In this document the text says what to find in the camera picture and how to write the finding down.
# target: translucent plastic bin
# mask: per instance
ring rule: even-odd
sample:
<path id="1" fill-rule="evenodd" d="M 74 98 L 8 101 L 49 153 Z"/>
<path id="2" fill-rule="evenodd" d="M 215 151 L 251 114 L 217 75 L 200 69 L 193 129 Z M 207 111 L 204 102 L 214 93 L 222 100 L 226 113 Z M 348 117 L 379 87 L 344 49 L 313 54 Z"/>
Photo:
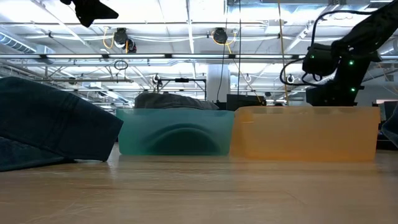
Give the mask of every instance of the translucent plastic bin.
<path id="1" fill-rule="evenodd" d="M 121 109 L 119 149 L 127 155 L 229 153 L 234 112 L 190 109 Z"/>
<path id="2" fill-rule="evenodd" d="M 251 106 L 235 111 L 232 157 L 371 161 L 379 108 Z"/>

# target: black cable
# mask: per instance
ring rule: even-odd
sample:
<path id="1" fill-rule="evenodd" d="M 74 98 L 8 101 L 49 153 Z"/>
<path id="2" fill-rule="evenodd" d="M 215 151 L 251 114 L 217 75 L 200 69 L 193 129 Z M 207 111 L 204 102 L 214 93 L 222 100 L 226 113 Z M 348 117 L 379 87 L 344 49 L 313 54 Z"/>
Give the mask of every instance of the black cable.
<path id="1" fill-rule="evenodd" d="M 113 67 L 119 71 L 126 70 L 129 67 L 129 64 L 123 60 L 117 60 L 113 64 Z"/>
<path id="2" fill-rule="evenodd" d="M 242 19 L 241 19 L 241 0 L 239 0 L 239 62 L 238 62 L 238 95 L 236 100 L 239 101 L 239 82 L 241 78 L 241 54 L 242 54 Z"/>
<path id="3" fill-rule="evenodd" d="M 312 74 L 312 78 L 313 78 L 315 81 L 317 81 L 317 82 L 322 81 L 322 76 L 319 76 L 319 79 L 317 80 L 317 75 L 316 75 L 316 74 Z"/>
<path id="4" fill-rule="evenodd" d="M 290 64 L 292 64 L 292 63 L 295 63 L 295 62 L 299 62 L 299 61 L 302 61 L 303 60 L 303 58 L 300 58 L 300 59 L 296 59 L 296 60 L 293 60 L 293 61 L 291 61 L 291 62 L 288 62 L 283 68 L 282 68 L 282 70 L 280 71 L 280 74 L 279 74 L 279 80 L 280 80 L 280 82 L 282 82 L 283 84 L 285 84 L 285 85 L 290 85 L 290 86 L 307 86 L 307 84 L 304 84 L 304 83 L 288 83 L 288 82 L 286 82 L 283 78 L 282 78 L 282 76 L 283 76 L 283 74 L 284 74 L 284 71 L 285 71 L 285 69 L 286 69 L 286 67 L 288 67 Z"/>
<path id="5" fill-rule="evenodd" d="M 318 18 L 315 20 L 313 23 L 313 29 L 312 29 L 312 36 L 311 36 L 311 45 L 313 45 L 315 41 L 315 31 L 317 29 L 317 24 L 320 19 L 322 19 L 323 16 L 329 15 L 329 14 L 334 14 L 334 13 L 351 13 L 351 14 L 357 14 L 357 15 L 370 15 L 373 14 L 373 12 L 361 12 L 361 11 L 355 11 L 355 10 L 335 10 L 335 11 L 330 11 L 330 12 L 325 12 L 318 16 Z"/>
<path id="6" fill-rule="evenodd" d="M 226 19 L 225 19 L 225 32 L 226 32 L 226 28 L 228 25 L 228 5 L 226 7 Z M 220 78 L 220 85 L 218 87 L 218 91 L 217 91 L 217 103 L 218 101 L 218 95 L 220 94 L 220 89 L 221 89 L 221 84 L 223 82 L 223 71 L 224 71 L 224 55 L 225 55 L 225 44 L 224 44 L 224 49 L 223 49 L 223 61 L 221 63 L 221 78 Z"/>

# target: wooden table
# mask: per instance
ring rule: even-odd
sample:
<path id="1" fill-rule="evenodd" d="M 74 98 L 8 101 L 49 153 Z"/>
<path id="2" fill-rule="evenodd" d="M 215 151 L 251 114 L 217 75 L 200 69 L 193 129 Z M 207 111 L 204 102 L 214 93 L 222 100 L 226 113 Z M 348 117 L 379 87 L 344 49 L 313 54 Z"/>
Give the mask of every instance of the wooden table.
<path id="1" fill-rule="evenodd" d="M 119 156 L 0 173 L 0 223 L 398 223 L 398 153 L 373 163 Z"/>

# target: fluorescent light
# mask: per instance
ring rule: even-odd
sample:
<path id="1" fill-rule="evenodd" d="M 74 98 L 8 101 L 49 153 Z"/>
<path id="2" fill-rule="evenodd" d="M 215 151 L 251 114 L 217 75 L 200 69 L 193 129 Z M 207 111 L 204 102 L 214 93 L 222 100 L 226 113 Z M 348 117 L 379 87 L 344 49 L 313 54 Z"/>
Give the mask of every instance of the fluorescent light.
<path id="1" fill-rule="evenodd" d="M 110 58 L 165 58 L 164 54 L 113 54 Z"/>
<path id="2" fill-rule="evenodd" d="M 398 55 L 380 55 L 382 59 L 398 59 Z"/>
<path id="3" fill-rule="evenodd" d="M 114 93 L 112 91 L 107 91 L 105 94 L 107 94 L 109 97 L 112 97 L 115 99 L 117 99 L 119 97 L 116 93 Z"/>
<path id="4" fill-rule="evenodd" d="M 110 54 L 110 52 L 108 52 L 106 49 L 100 49 L 103 52 L 106 52 L 107 54 Z"/>
<path id="5" fill-rule="evenodd" d="M 102 55 L 80 55 L 80 54 L 74 54 L 74 55 L 47 55 L 48 58 L 102 58 Z"/>
<path id="6" fill-rule="evenodd" d="M 173 54 L 172 58 L 228 58 L 228 55 L 220 55 L 220 54 Z"/>
<path id="7" fill-rule="evenodd" d="M 305 58 L 305 55 L 285 55 L 285 59 L 293 59 L 294 57 Z M 283 55 L 237 55 L 236 58 L 251 59 L 283 59 Z"/>
<path id="8" fill-rule="evenodd" d="M 286 55 L 285 58 L 292 58 L 292 56 Z M 256 59 L 282 59 L 281 55 L 237 55 L 236 58 L 256 58 Z"/>
<path id="9" fill-rule="evenodd" d="M 23 58 L 23 59 L 30 59 L 30 58 L 40 58 L 39 55 L 34 54 L 25 54 L 25 55 L 0 55 L 0 58 Z"/>

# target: hanging cable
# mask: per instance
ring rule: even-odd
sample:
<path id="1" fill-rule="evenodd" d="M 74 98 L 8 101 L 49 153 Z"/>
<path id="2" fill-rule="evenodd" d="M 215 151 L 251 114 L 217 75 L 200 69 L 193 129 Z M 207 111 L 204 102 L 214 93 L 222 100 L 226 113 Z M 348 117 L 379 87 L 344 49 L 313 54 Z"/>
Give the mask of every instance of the hanging cable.
<path id="1" fill-rule="evenodd" d="M 320 19 L 322 19 L 326 15 L 334 14 L 334 13 L 351 13 L 351 14 L 357 14 L 357 15 L 371 15 L 373 12 L 361 12 L 361 11 L 355 11 L 355 10 L 335 10 L 335 11 L 330 11 L 330 12 L 325 12 L 321 15 L 318 16 L 317 19 L 315 19 L 315 22 L 313 23 L 313 28 L 312 28 L 312 36 L 311 36 L 311 45 L 313 45 L 315 41 L 315 31 L 317 29 L 317 24 Z"/>
<path id="2" fill-rule="evenodd" d="M 227 8 L 226 8 L 225 30 L 226 30 L 227 26 L 228 26 L 228 5 L 227 5 Z M 224 45 L 224 49 L 223 49 L 223 60 L 222 60 L 222 63 L 221 63 L 221 78 L 220 78 L 220 85 L 219 85 L 218 91 L 217 91 L 217 103 L 219 102 L 219 101 L 218 101 L 218 95 L 220 94 L 221 84 L 222 84 L 222 82 L 223 82 L 224 56 L 225 56 L 225 45 Z"/>
<path id="3" fill-rule="evenodd" d="M 366 73 L 368 73 L 370 77 L 372 77 L 373 79 L 375 79 L 375 78 L 371 75 L 371 73 L 370 73 L 369 71 L 367 71 Z M 387 91 L 389 91 L 390 93 L 392 93 L 393 95 L 398 96 L 397 93 L 394 93 L 393 91 L 391 91 L 390 89 L 388 89 L 388 88 L 385 87 L 384 85 L 380 84 L 380 86 L 383 87 L 384 89 L 386 89 Z"/>
<path id="4" fill-rule="evenodd" d="M 379 66 L 379 68 L 381 68 L 381 70 L 383 71 L 383 75 L 384 75 L 384 77 L 386 78 L 386 80 L 388 81 L 388 77 L 387 77 L 387 75 L 386 75 L 386 72 L 384 71 L 384 68 L 383 67 L 381 67 L 381 64 L 380 63 L 377 63 L 377 65 Z M 392 88 L 398 93 L 398 90 L 395 88 L 395 86 L 394 85 L 392 85 Z"/>
<path id="5" fill-rule="evenodd" d="M 106 42 L 105 42 L 105 37 L 106 37 L 106 32 L 108 31 L 108 28 L 107 27 L 105 27 L 105 31 L 104 31 L 104 37 L 103 37 L 103 43 L 104 43 L 104 46 L 107 48 L 107 49 L 112 49 L 112 47 L 113 47 L 113 42 L 114 42 L 114 33 L 115 32 L 113 32 L 113 34 L 112 34 L 112 44 L 111 44 L 111 46 L 110 47 L 108 47 L 107 45 L 106 45 Z"/>
<path id="6" fill-rule="evenodd" d="M 242 39 L 242 17 L 241 17 L 241 0 L 239 0 L 239 38 Z M 239 63 L 238 63 L 238 94 L 236 95 L 236 101 L 239 102 L 239 82 L 241 73 L 241 54 L 242 54 L 242 42 L 239 41 Z"/>
<path id="7" fill-rule="evenodd" d="M 236 68 L 238 68 L 238 64 L 235 62 L 235 59 L 233 59 L 233 61 L 235 63 Z M 250 83 L 244 78 L 244 75 L 242 74 L 242 72 L 239 70 L 238 76 L 240 76 L 240 75 L 243 77 L 244 81 L 248 84 L 248 86 L 250 87 L 251 91 L 254 92 L 254 94 L 256 95 L 257 99 L 259 100 L 259 103 L 264 105 L 263 102 L 261 101 L 259 95 L 257 94 L 257 92 L 253 89 L 253 87 L 250 85 Z"/>
<path id="8" fill-rule="evenodd" d="M 282 73 L 284 75 L 284 80 L 286 80 L 286 72 L 285 72 L 285 67 L 287 65 L 285 65 L 285 49 L 284 49 L 284 34 L 282 32 L 282 14 L 281 14 L 281 10 L 280 10 L 280 0 L 278 0 L 278 12 L 279 12 L 279 32 L 280 32 L 280 48 L 282 51 L 282 65 L 284 66 L 282 69 L 282 72 L 280 73 L 281 75 L 279 76 L 279 79 L 282 80 Z M 285 100 L 287 103 L 287 106 L 289 105 L 289 95 L 287 94 L 287 84 L 282 82 L 284 84 L 285 87 Z"/>

